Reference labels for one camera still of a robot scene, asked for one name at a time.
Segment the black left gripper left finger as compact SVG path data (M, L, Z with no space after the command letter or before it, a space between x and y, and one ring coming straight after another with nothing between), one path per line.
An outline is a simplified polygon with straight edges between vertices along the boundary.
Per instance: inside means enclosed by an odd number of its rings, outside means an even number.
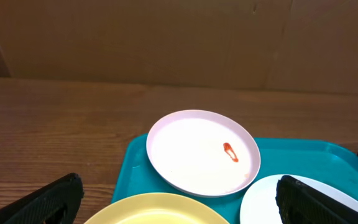
M76 173L56 181L0 209L0 224L73 224L84 196Z

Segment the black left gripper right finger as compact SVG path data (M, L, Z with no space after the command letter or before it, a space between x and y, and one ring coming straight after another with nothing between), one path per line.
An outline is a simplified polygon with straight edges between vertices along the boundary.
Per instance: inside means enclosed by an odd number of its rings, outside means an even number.
M358 224L358 212L289 175L277 183L283 224Z

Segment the white plate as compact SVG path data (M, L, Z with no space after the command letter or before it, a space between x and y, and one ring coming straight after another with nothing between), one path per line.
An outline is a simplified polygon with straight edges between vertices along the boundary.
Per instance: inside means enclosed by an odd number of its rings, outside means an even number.
M293 177L358 212L358 201L348 194L314 179L299 175ZM281 178L281 174L270 175L249 187L241 203L239 215L241 224L282 223L275 199L277 183Z

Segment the pink plate with ketchup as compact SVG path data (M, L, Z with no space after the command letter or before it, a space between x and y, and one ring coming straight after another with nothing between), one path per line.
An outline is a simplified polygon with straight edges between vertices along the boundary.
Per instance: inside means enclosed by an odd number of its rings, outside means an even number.
M260 149L245 128L205 110L160 118L147 135L146 151L166 182L198 197L223 197L245 189L262 163Z

